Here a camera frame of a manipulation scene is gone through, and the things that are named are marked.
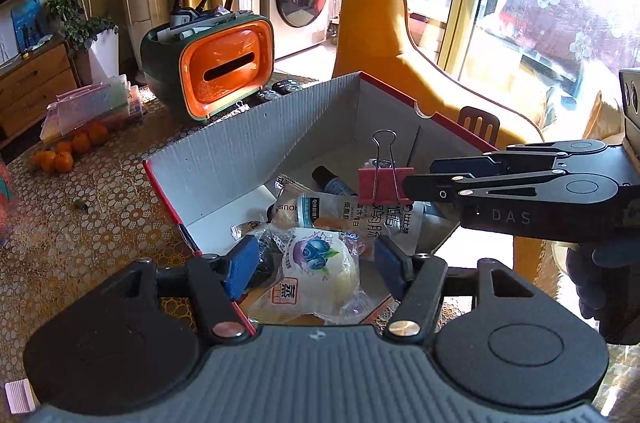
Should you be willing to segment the blue gloved right hand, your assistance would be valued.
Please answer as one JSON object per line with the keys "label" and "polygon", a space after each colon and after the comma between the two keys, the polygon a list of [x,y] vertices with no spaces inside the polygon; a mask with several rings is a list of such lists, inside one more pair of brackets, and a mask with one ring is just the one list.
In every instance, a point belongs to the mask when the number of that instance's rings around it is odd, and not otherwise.
{"label": "blue gloved right hand", "polygon": [[579,310],[609,344],[639,343],[639,237],[580,243],[565,257]]}

